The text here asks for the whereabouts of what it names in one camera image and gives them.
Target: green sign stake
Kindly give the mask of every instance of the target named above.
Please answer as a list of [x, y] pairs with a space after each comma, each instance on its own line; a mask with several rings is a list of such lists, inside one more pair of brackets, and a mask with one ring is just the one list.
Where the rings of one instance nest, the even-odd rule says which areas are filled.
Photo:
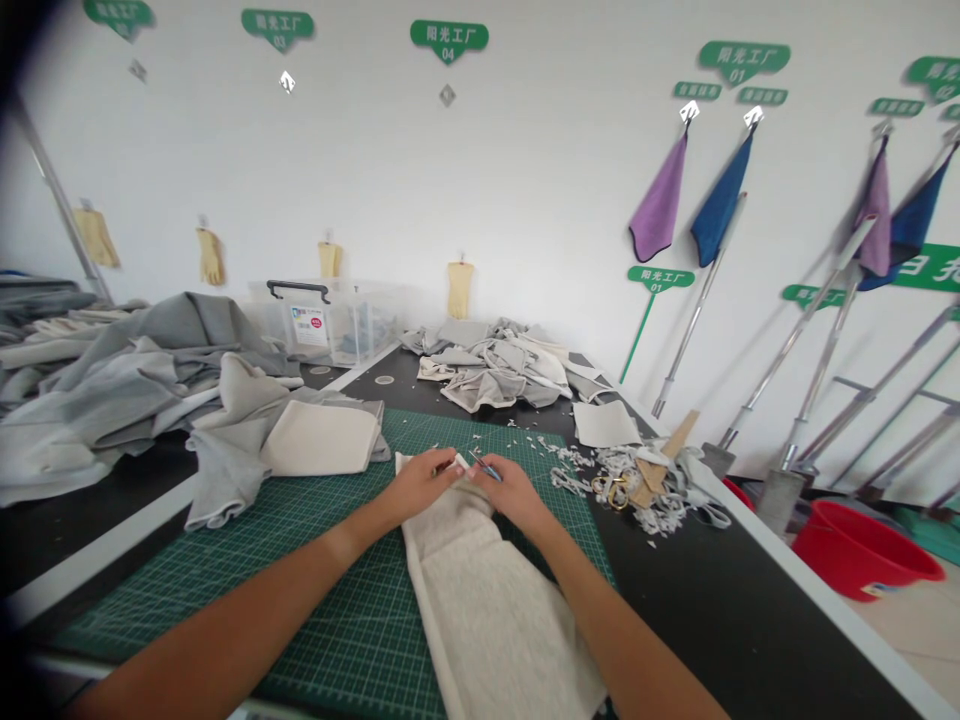
[[437, 57], [449, 65], [463, 55], [464, 50], [483, 50], [490, 33], [485, 25], [415, 20], [410, 26], [410, 39], [419, 47], [433, 48]]
[[710, 83], [678, 82], [673, 86], [673, 96], [682, 98], [696, 98], [697, 100], [716, 100], [720, 97], [722, 85]]
[[711, 40], [700, 50], [700, 64], [717, 68], [736, 87], [757, 73], [773, 75], [790, 62], [790, 47], [761, 43]]
[[786, 90], [776, 90], [774, 88], [744, 88], [737, 95], [737, 102], [748, 105], [769, 105], [776, 107], [783, 105], [787, 101]]
[[647, 324], [647, 318], [650, 317], [650, 310], [653, 308], [653, 301], [657, 299], [657, 295], [672, 287], [690, 287], [695, 279], [696, 275], [687, 270], [668, 270], [667, 268], [651, 268], [640, 265], [630, 268], [627, 272], [627, 280], [643, 283], [647, 286], [647, 290], [650, 291], [650, 300], [647, 301], [647, 309], [643, 312], [643, 319], [640, 321], [637, 336], [633, 339], [633, 347], [630, 348], [630, 355], [627, 356], [627, 364], [623, 366], [623, 373], [620, 375], [621, 384], [630, 369], [633, 353], [637, 350], [640, 335], [643, 334], [643, 328]]
[[98, 25], [108, 25], [132, 43], [141, 27], [153, 27], [153, 10], [140, 0], [83, 0], [83, 11]]
[[922, 57], [910, 66], [907, 81], [926, 85], [934, 105], [952, 100], [960, 95], [960, 58]]
[[889, 115], [891, 117], [916, 117], [923, 110], [924, 103], [919, 100], [896, 100], [877, 98], [870, 106], [871, 115]]
[[[900, 274], [891, 285], [919, 290], [960, 292], [960, 246], [927, 243], [923, 246], [922, 254], [900, 267]], [[806, 310], [819, 290], [820, 288], [812, 285], [790, 285], [784, 288], [781, 297], [796, 302]], [[842, 305], [845, 295], [843, 290], [831, 290], [817, 310]]]
[[313, 18], [293, 10], [256, 10], [240, 13], [243, 29], [254, 37], [262, 37], [281, 53], [293, 47], [298, 38], [313, 37]]

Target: plastic storage box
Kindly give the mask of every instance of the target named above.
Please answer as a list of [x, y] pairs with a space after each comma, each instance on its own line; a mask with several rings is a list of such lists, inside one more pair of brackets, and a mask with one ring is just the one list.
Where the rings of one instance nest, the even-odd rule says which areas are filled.
[[386, 283], [324, 278], [250, 283], [248, 314], [301, 362], [355, 367], [397, 339], [403, 296]]

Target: scissors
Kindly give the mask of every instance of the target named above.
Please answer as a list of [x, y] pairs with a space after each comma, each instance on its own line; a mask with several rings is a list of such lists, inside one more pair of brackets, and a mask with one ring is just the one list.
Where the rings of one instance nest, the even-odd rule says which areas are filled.
[[503, 482], [503, 478], [500, 477], [500, 473], [494, 470], [490, 465], [487, 465], [487, 463], [485, 463], [473, 450], [470, 451], [470, 454], [473, 455], [473, 459], [477, 461], [477, 465], [480, 466], [481, 470], [483, 470], [487, 475], [492, 477], [497, 482]]
[[[603, 475], [598, 475], [595, 477], [591, 483], [590, 487], [597, 495], [603, 494], [604, 485], [610, 482], [610, 491], [607, 494], [607, 502], [610, 503], [610, 507], [614, 510], [623, 510], [630, 504], [630, 498], [627, 496], [627, 480], [626, 478], [611, 478]], [[617, 501], [617, 491], [621, 491], [620, 497], [621, 500]]]

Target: hand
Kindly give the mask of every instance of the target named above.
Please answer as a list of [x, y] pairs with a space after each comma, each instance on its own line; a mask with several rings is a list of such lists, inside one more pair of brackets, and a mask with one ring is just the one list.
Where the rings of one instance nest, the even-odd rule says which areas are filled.
[[483, 472], [479, 464], [470, 468], [470, 479], [483, 489], [498, 512], [507, 516], [520, 532], [534, 543], [556, 519], [537, 494], [523, 468], [499, 455], [485, 455], [483, 461], [503, 478], [499, 483]]
[[412, 518], [433, 505], [433, 501], [463, 476], [454, 458], [454, 448], [427, 450], [410, 458], [374, 503], [390, 519], [391, 527]]

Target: work table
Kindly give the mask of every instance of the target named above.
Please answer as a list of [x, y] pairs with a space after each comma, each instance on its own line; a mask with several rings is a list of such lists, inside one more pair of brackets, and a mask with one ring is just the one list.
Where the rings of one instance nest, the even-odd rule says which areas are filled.
[[[416, 381], [415, 355], [391, 349], [375, 360], [349, 372], [305, 370], [303, 377], [310, 386], [383, 400], [388, 408], [504, 426], [513, 420], [531, 435], [554, 433], [577, 444], [569, 400], [539, 411], [523, 402], [484, 407], [468, 416], [441, 396], [440, 383]], [[394, 381], [375, 382], [384, 375]], [[664, 432], [624, 399], [641, 434]], [[95, 657], [45, 654], [44, 638], [183, 532], [191, 499], [184, 481], [196, 468], [195, 456], [183, 447], [185, 438], [161, 437], [152, 450], [125, 458], [96, 486], [0, 513], [5, 546], [23, 548], [5, 594], [16, 589], [15, 605], [34, 608], [25, 632], [48, 666], [93, 676], [108, 670]], [[592, 475], [588, 470], [583, 477]], [[651, 537], [629, 513], [592, 499], [590, 509], [623, 597], [731, 717], [954, 716], [756, 516], [722, 492], [733, 517], [723, 531], [688, 516], [674, 535]]]

